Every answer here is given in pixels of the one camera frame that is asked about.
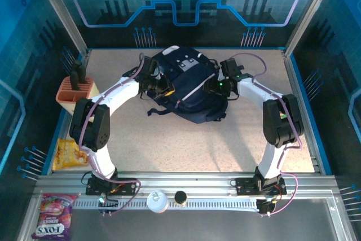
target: orange pen holder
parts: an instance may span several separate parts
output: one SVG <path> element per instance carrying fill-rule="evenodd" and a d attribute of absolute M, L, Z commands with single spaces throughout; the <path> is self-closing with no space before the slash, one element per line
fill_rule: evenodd
<path fill-rule="evenodd" d="M 56 94 L 56 101 L 64 107 L 71 115 L 74 113 L 75 103 L 80 98 L 92 98 L 99 95 L 99 90 L 96 87 L 94 80 L 90 77 L 85 77 L 86 84 L 78 84 L 80 90 L 72 90 L 70 83 L 70 76 L 64 78 L 61 83 L 58 93 Z"/>

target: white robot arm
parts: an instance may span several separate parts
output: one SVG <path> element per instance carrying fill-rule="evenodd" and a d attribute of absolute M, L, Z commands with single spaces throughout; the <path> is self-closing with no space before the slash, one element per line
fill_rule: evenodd
<path fill-rule="evenodd" d="M 126 81 L 128 77 L 122 77 L 115 85 Z M 95 96 L 91 99 L 92 102 L 96 102 L 101 96 L 107 92 L 104 91 L 98 96 Z M 109 115 L 112 116 L 114 111 L 121 107 L 126 101 L 130 98 L 137 96 L 139 93 L 139 83 L 135 80 L 130 80 L 128 83 L 116 88 L 113 92 L 107 95 L 99 105 L 105 104 L 109 107 Z M 109 156 L 108 145 L 106 144 L 103 148 L 97 150 L 97 152 L 91 151 L 90 148 L 82 146 L 83 149 L 88 150 L 88 158 L 90 164 L 94 168 L 94 174 L 100 173 L 105 176 L 107 179 L 110 179 L 115 171 L 116 167 L 114 166 L 111 157 Z"/>
<path fill-rule="evenodd" d="M 255 85 L 255 83 L 261 85 L 257 80 L 252 82 L 250 77 L 241 80 L 238 85 L 238 94 L 241 97 L 247 98 L 257 105 L 260 109 L 263 109 L 263 103 L 268 100 L 276 100 L 273 95 L 264 90 L 260 89 Z M 267 87 L 265 89 L 269 90 L 271 93 L 282 97 L 281 93 L 274 92 Z M 265 179 L 271 179 L 277 177 L 282 169 L 287 150 L 284 150 L 286 146 L 291 145 L 292 143 L 287 143 L 277 148 L 273 144 L 267 142 L 265 153 L 263 154 L 262 161 L 258 166 L 258 170 Z"/>
<path fill-rule="evenodd" d="M 167 92 L 171 93 L 174 91 L 163 74 L 157 73 L 157 76 L 155 76 L 156 65 L 151 63 L 153 60 L 150 58 L 147 60 L 146 69 L 140 76 L 129 80 L 130 71 L 115 84 L 118 85 L 117 88 L 109 88 L 109 90 L 114 89 L 112 92 L 107 90 L 92 99 L 82 98 L 76 104 L 70 135 L 78 143 L 85 123 L 85 116 L 87 116 L 90 108 L 95 106 L 96 101 L 103 97 L 103 100 L 95 107 L 94 119 L 88 123 L 82 142 L 82 148 L 87 151 L 89 162 L 94 170 L 92 178 L 97 179 L 93 186 L 100 187 L 94 193 L 99 193 L 101 190 L 105 190 L 104 192 L 113 191 L 114 185 L 109 181 L 119 180 L 117 169 L 112 163 L 107 148 L 110 135 L 110 116 L 127 100 L 135 97 L 142 91 L 152 90 L 162 95 L 167 95 Z M 303 133 L 303 125 L 296 97 L 291 94 L 283 95 L 276 93 L 261 85 L 252 76 L 242 74 L 240 72 L 241 68 L 236 66 L 234 59 L 225 60 L 222 63 L 220 76 L 218 78 L 211 78 L 210 81 L 212 82 L 205 84 L 208 88 L 206 91 L 213 91 L 228 97 L 232 91 L 255 103 L 263 110 L 263 133 L 267 140 L 265 154 L 259 166 L 256 167 L 254 178 L 238 178 L 242 180 L 235 180 L 237 194 L 263 195 L 262 193 L 270 193 L 274 186 L 279 189 L 278 187 L 284 184 L 280 172 L 287 154 L 286 147 L 296 142 L 297 136 Z M 285 105 L 290 116 L 285 116 Z M 287 120 L 290 118 L 293 121 L 292 125 Z"/>

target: navy backpack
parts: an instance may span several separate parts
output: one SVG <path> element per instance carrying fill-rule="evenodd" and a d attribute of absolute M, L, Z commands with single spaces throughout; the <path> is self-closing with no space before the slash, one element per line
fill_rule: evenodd
<path fill-rule="evenodd" d="M 217 62 L 211 62 L 205 55 L 193 48 L 171 46 L 155 55 L 159 69 L 173 83 L 175 92 L 166 97 L 156 98 L 152 92 L 147 95 L 166 108 L 148 111 L 165 115 L 174 113 L 195 124 L 208 121 L 220 121 L 226 117 L 227 97 L 208 93 L 204 84 L 211 78 L 218 78 Z"/>

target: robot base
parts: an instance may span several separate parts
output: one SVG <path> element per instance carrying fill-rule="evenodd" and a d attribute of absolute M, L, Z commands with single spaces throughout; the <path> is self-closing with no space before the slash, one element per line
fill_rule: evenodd
<path fill-rule="evenodd" d="M 279 183 L 266 189 L 260 190 L 257 186 L 257 180 L 253 178 L 236 178 L 234 180 L 237 190 L 237 196 L 277 196 L 286 195 L 287 189 L 283 178 L 279 179 Z"/>
<path fill-rule="evenodd" d="M 136 180 L 135 178 L 118 178 L 112 177 L 113 180 L 117 181 L 131 181 Z M 116 189 L 119 184 L 111 183 L 106 180 L 100 179 L 93 174 L 91 178 L 88 179 L 88 183 L 86 186 L 85 194 L 87 196 L 101 196 L 102 193 L 110 194 L 111 191 Z M 111 195 L 112 196 L 133 196 L 135 194 L 135 190 L 137 187 L 137 183 L 125 183 L 117 190 L 114 191 Z"/>

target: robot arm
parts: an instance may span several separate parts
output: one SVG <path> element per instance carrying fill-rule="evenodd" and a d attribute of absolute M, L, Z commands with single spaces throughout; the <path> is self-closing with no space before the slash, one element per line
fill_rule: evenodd
<path fill-rule="evenodd" d="M 262 161 L 258 166 L 258 171 L 264 179 L 275 178 L 279 176 L 286 154 L 288 153 L 288 150 L 285 150 L 285 148 L 293 145 L 295 142 L 294 137 L 290 137 L 289 135 L 292 131 L 290 130 L 290 127 L 288 127 L 289 124 L 282 112 L 283 109 L 278 104 L 277 98 L 270 93 L 274 93 L 279 97 L 283 97 L 284 95 L 268 89 L 257 82 L 257 80 L 252 82 L 250 77 L 238 82 L 237 89 L 238 94 L 241 97 L 249 99 L 261 110 L 263 110 L 263 132 L 267 139 L 267 145 Z M 295 97 L 292 95 L 286 95 L 283 99 L 295 100 Z M 299 127 L 299 133 L 301 134 L 303 132 L 301 131 L 303 128 L 300 118 L 301 116 L 300 114 L 297 114 L 297 110 L 297 106 L 292 108 L 294 115 L 293 121 L 296 121 L 296 127 Z"/>
<path fill-rule="evenodd" d="M 128 77 L 122 77 L 115 84 L 118 85 L 126 81 Z M 101 96 L 104 96 L 105 92 L 95 96 L 91 99 L 92 102 L 96 102 Z M 118 87 L 109 95 L 107 95 L 99 105 L 106 105 L 109 108 L 109 116 L 112 116 L 114 111 L 122 106 L 127 100 L 132 97 L 137 96 L 139 93 L 139 83 L 135 80 L 131 80 L 128 83 Z M 116 173 L 116 167 L 114 166 L 108 151 L 108 145 L 105 144 L 104 147 L 98 149 L 96 152 L 92 151 L 90 148 L 86 146 L 82 146 L 83 149 L 87 150 L 88 158 L 91 166 L 94 168 L 96 174 L 99 172 L 101 175 L 105 176 L 107 179 L 112 178 L 114 173 Z"/>

